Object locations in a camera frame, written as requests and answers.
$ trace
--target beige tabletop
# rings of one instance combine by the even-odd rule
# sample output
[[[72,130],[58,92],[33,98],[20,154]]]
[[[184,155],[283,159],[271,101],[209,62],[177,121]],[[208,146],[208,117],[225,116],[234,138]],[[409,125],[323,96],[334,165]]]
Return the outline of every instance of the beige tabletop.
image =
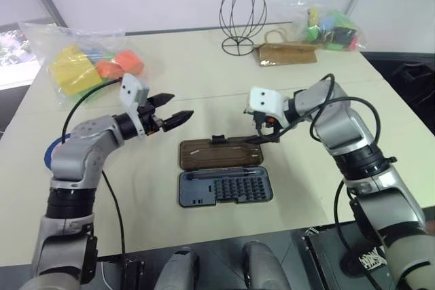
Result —
[[[144,54],[150,54],[149,69],[150,62],[162,63],[160,75],[155,67],[148,76],[151,94],[177,94],[177,98],[158,109],[159,116],[168,117],[186,109],[195,113],[175,130],[159,132],[142,141],[127,141],[106,161],[105,170],[124,218],[127,251],[332,223],[333,197],[341,174],[323,146],[309,137],[307,123],[289,131],[279,144],[262,145],[262,165],[268,170],[275,195],[270,202],[193,209],[183,209],[177,203],[179,142],[213,134],[253,134],[251,116],[242,114],[252,86],[292,94],[326,73],[335,73],[337,82],[349,95],[363,97],[378,109],[382,121],[380,148],[386,156],[398,158],[396,167],[418,203],[435,204],[434,137],[360,54],[318,51],[317,64],[261,69],[250,56],[223,56],[214,33],[171,33],[133,39]],[[191,49],[176,46],[190,43],[198,51],[204,49],[203,59],[195,56],[189,60],[186,56]],[[184,65],[172,57],[177,49],[177,58],[185,58]],[[209,67],[208,72],[198,72],[204,67]],[[5,230],[0,237],[0,266],[28,264],[31,260],[50,180],[43,155],[59,136],[67,114],[66,108],[54,102],[55,94],[42,73],[0,140],[0,223]],[[117,97],[118,87],[106,90],[77,111],[71,127],[100,115],[122,113]],[[373,129],[369,110],[359,104],[355,108]],[[98,188],[94,212],[99,255],[119,253],[118,220],[104,183]],[[341,221],[353,219],[346,196],[339,203],[339,217]]]

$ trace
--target colorful foam blocks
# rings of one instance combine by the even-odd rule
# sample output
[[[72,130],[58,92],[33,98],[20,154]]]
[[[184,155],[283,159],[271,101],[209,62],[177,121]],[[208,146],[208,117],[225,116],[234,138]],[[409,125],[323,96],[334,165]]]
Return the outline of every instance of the colorful foam blocks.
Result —
[[[145,66],[139,57],[131,50],[125,50],[117,54],[115,56],[115,62],[117,62],[124,71],[133,75],[142,73]]]
[[[107,60],[97,63],[97,72],[101,77],[111,79],[122,77],[125,73],[118,63]]]
[[[101,78],[88,56],[76,45],[63,49],[50,64],[54,81],[66,95],[74,95],[99,83]]]

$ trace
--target wire sculpture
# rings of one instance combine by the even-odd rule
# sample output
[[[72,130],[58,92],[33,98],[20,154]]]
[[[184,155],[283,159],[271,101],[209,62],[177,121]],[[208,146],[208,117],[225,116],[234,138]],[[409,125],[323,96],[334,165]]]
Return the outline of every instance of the wire sculpture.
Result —
[[[267,6],[265,0],[251,0],[250,15],[247,16],[247,22],[241,24],[237,19],[234,21],[236,4],[237,0],[222,0],[221,2],[219,25],[227,36],[223,40],[221,47],[227,54],[244,56],[254,50],[254,43],[251,38],[263,28],[266,22]]]

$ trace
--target brown paper bag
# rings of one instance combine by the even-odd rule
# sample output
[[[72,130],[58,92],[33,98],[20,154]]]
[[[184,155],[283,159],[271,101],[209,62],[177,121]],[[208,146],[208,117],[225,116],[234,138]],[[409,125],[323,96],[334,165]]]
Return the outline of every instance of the brown paper bag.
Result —
[[[269,43],[267,37],[270,33],[280,34],[283,42]],[[256,46],[258,62],[260,66],[290,65],[290,64],[311,64],[317,62],[314,50],[319,46],[302,43],[288,42],[283,29],[271,30],[264,35],[264,43]]]

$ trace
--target black wire frame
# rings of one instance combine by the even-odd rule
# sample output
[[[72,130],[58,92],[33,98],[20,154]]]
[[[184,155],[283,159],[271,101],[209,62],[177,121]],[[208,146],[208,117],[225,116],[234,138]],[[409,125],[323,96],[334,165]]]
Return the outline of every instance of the black wire frame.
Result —
[[[265,0],[262,2],[262,11],[260,17],[254,22],[256,1],[251,0],[251,14],[245,25],[236,25],[234,23],[234,7],[237,0],[231,0],[230,17],[226,21],[223,14],[223,7],[227,0],[222,0],[219,10],[219,26],[227,38],[222,42],[222,49],[227,54],[233,56],[244,56],[254,50],[254,43],[251,38],[257,35],[266,23],[267,6]]]

